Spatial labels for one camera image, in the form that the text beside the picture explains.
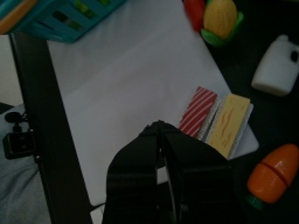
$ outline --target dark table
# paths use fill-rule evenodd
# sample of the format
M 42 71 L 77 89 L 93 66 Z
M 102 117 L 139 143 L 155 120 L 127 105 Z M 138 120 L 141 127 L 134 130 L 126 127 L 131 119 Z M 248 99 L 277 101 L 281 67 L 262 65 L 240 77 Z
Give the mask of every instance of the dark table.
M 248 179 L 266 154 L 286 143 L 299 144 L 299 81 L 293 93 L 277 97 L 252 86 L 258 63 L 280 34 L 299 45 L 299 3 L 236 1 L 246 15 L 234 41 L 221 49 L 210 48 L 233 93 L 252 99 L 256 108 L 250 126 L 261 143 L 260 150 L 232 160 L 240 203 L 248 223 L 298 223 L 299 177 L 282 199 L 258 212 L 246 202 Z M 23 33 L 11 36 L 23 100 L 39 151 L 35 155 L 51 211 L 53 223 L 89 224 L 90 204 L 81 165 L 71 137 L 47 41 Z

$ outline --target teal plastic container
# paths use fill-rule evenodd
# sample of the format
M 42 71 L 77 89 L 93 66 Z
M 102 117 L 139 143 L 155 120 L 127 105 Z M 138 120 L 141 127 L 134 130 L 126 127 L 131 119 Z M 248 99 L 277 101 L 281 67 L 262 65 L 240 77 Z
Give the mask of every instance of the teal plastic container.
M 23 0 L 0 1 L 0 19 Z M 75 42 L 126 0 L 41 0 L 9 33 Z

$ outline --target white bottle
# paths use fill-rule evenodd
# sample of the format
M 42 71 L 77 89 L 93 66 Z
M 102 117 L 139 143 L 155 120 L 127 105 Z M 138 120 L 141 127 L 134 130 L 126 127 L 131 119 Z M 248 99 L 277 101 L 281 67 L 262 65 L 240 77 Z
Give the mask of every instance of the white bottle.
M 290 94 L 299 72 L 298 54 L 299 46 L 280 36 L 258 65 L 253 88 L 277 96 Z

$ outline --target gray cloth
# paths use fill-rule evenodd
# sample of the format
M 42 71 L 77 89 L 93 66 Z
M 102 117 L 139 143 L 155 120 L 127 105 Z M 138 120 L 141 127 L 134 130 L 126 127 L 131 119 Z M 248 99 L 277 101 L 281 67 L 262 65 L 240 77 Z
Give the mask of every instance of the gray cloth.
M 25 112 L 25 106 L 11 109 Z M 0 115 L 0 140 L 13 124 Z M 6 159 L 0 142 L 0 224 L 51 224 L 42 177 L 34 157 Z

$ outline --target white sheet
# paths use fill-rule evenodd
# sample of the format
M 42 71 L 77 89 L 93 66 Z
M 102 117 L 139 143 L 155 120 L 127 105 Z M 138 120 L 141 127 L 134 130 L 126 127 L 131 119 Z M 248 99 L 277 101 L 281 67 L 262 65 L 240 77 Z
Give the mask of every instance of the white sheet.
M 181 0 L 127 0 L 75 44 L 50 42 L 93 205 L 110 162 L 158 120 L 177 125 L 198 86 L 230 92 Z M 252 129 L 238 154 L 258 148 Z

